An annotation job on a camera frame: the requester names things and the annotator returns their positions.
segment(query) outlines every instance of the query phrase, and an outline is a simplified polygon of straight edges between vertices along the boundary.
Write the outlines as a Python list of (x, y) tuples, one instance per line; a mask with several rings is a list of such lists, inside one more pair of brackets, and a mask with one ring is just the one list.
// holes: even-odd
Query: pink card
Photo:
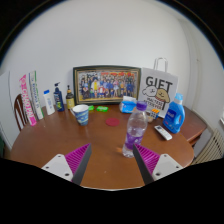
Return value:
[(20, 84), (21, 84), (21, 89), (22, 89), (22, 99), (23, 99), (23, 104), (25, 105), (26, 108), (26, 115), (27, 118), (30, 122), (31, 126), (34, 126), (37, 122), (36, 122), (36, 118), (33, 114), (33, 110), (30, 104), (30, 99), (28, 96), (28, 91), (27, 91), (27, 86), (26, 86), (26, 75), (24, 75), (20, 80), (19, 80)]

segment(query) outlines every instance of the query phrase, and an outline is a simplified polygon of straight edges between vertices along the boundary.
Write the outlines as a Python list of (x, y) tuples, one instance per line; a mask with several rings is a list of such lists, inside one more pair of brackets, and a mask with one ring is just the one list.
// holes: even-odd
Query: bottle label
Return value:
[(47, 102), (48, 102), (48, 105), (49, 105), (50, 109), (52, 109), (53, 105), (51, 103), (51, 99), (50, 98), (47, 98)]
[(167, 119), (169, 122), (174, 122), (175, 117), (176, 117), (176, 112), (169, 109), (166, 113), (165, 119)]
[(140, 137), (135, 137), (130, 135), (129, 133), (127, 133), (126, 135), (126, 140), (125, 140), (125, 146), (129, 149), (129, 150), (133, 150), (133, 144), (141, 144), (143, 136)]
[(55, 106), (57, 110), (60, 110), (62, 108), (60, 98), (58, 94), (54, 94), (54, 99), (55, 99)]
[(73, 98), (72, 99), (66, 99), (66, 101), (67, 101), (68, 109), (71, 109), (71, 108), (73, 108), (75, 106)]

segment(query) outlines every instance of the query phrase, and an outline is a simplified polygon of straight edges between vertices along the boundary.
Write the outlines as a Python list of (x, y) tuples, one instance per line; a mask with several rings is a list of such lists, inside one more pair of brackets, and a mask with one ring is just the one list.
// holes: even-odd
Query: spray bottle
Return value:
[(66, 103), (67, 103), (68, 109), (71, 109), (75, 106), (74, 95), (71, 93), (71, 90), (69, 89), (69, 85), (68, 85), (68, 90), (67, 90), (67, 95), (66, 95)]
[(54, 99), (55, 99), (55, 106), (57, 108), (57, 111), (64, 111), (64, 103), (63, 103), (63, 99), (62, 99), (62, 93), (58, 88), (58, 83), (55, 83), (55, 92), (54, 92)]

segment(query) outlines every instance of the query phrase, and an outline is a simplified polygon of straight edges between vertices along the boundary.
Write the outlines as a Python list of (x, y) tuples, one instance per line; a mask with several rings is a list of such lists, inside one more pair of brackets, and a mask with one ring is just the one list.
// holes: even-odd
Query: remote control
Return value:
[(162, 128), (160, 125), (155, 126), (155, 129), (166, 139), (170, 140), (172, 138), (172, 135), (170, 135), (164, 128)]

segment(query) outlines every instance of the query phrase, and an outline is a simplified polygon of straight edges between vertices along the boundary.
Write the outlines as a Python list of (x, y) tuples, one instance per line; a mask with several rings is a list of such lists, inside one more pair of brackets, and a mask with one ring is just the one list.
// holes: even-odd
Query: radiator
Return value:
[(224, 140), (217, 129), (215, 129), (213, 136), (201, 153), (193, 160), (191, 165), (204, 163), (216, 159), (221, 159), (224, 154)]

